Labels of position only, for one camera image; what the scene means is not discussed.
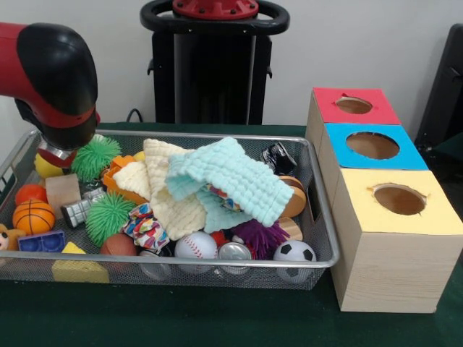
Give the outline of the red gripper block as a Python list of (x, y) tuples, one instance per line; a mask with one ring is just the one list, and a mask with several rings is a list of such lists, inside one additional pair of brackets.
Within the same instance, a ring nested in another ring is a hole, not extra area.
[(50, 163), (53, 166), (59, 167), (59, 168), (69, 168), (72, 165), (72, 162), (74, 161), (77, 151), (47, 151), (47, 150), (39, 150), (38, 154)]

